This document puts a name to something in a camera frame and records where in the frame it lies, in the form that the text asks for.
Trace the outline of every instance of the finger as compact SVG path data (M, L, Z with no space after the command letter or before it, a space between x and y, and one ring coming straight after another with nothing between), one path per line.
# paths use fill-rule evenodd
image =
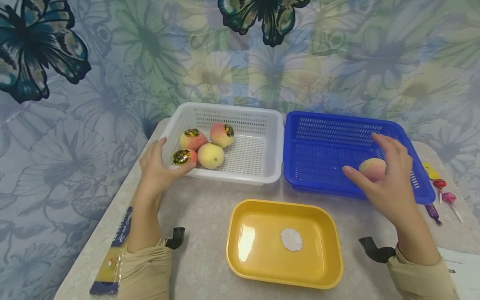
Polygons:
M180 168L174 169L171 172L173 176L175 176L175 178L179 178L187 174L188 172L192 171L193 169L195 169L196 166L197 166L196 163L189 163L184 166L181 166Z
M342 168L345 176L348 177L353 183L355 183L361 190L368 195L370 191L375 188L375 183L366 178L362 173L358 172L350 166L344 166Z
M158 159L158 163L163 166L163 160L162 160L162 150L163 150L163 145L167 142L167 138L163 137L155 145L155 148L153 150L153 155L155 158Z
M402 145L401 142L397 141L396 139L383 135L384 138L386 138L392 145L395 147L396 151L398 154L407 154L408 155L408 149Z
M408 154L408 149L405 146L403 146L401 142L397 141L396 139L390 136L385 136L385 138L387 138L388 141L390 141L393 144L396 151L400 155L402 166L404 166L409 171L412 171L413 160L412 160L412 157Z
M387 163L388 169L400 167L400 156L395 146L384 135L373 133L372 138L385 151L385 162Z
M145 152L145 162L146 163L149 163L152 159L152 152L153 152L153 149L155 148L155 145L156 145L157 141L153 141L150 146L148 147L147 151Z

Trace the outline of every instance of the sleeve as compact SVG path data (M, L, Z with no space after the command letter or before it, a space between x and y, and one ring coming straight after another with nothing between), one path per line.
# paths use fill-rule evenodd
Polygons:
M172 249L160 239L155 247L125 250L120 265L118 299L168 300Z
M443 258L433 266L409 262L398 248L388 262L396 289L404 300L460 300Z

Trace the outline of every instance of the butterfly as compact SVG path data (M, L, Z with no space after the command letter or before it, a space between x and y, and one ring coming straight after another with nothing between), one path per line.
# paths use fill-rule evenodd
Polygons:
M0 89L18 103L48 98L45 68L50 66L72 84L91 66L85 43L66 0L22 0L20 15L0 7Z
M265 45L283 42L295 24L294 8L305 7L310 0L218 0L223 25L244 35L255 21L263 21Z

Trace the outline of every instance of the pink lollipop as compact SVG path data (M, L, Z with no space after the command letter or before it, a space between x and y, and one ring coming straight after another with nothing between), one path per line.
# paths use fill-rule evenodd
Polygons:
M453 211L455 212L455 215L458 217L458 219L460 220L461 223L463 223L463 219L462 217L460 216L460 214L458 213L458 210L456 209L455 207L455 201L456 201L456 196L453 195L451 192L444 192L442 193L442 199L447 202L448 204L450 204L450 207L453 209Z

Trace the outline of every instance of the blue plastic basket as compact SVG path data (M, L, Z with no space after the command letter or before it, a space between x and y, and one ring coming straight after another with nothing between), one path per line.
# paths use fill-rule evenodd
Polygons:
M384 159L385 152L372 132L400 141L413 158L411 185L418 204L435 201L435 192L417 152L403 128L395 122L293 111L287 115L283 146L284 176L299 191L366 199L342 171L358 169L366 159Z

